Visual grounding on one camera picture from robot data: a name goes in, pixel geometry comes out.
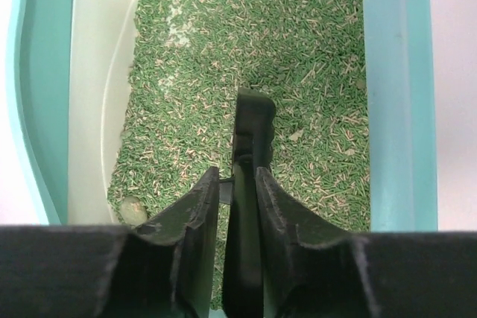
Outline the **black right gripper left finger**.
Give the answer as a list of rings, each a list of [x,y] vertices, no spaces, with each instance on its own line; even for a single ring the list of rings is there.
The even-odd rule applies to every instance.
[[[123,225],[3,226],[3,317],[207,317],[219,174]]]

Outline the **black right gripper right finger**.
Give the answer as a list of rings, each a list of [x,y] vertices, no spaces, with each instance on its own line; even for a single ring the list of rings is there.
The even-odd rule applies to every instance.
[[[267,317],[474,317],[476,234],[348,232],[256,172]]]

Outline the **black litter scoop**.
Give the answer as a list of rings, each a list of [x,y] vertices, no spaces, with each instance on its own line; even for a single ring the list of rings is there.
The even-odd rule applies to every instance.
[[[222,280],[227,317],[263,316],[263,279],[256,170],[271,167],[276,106],[267,96],[240,88],[233,127],[230,215]]]

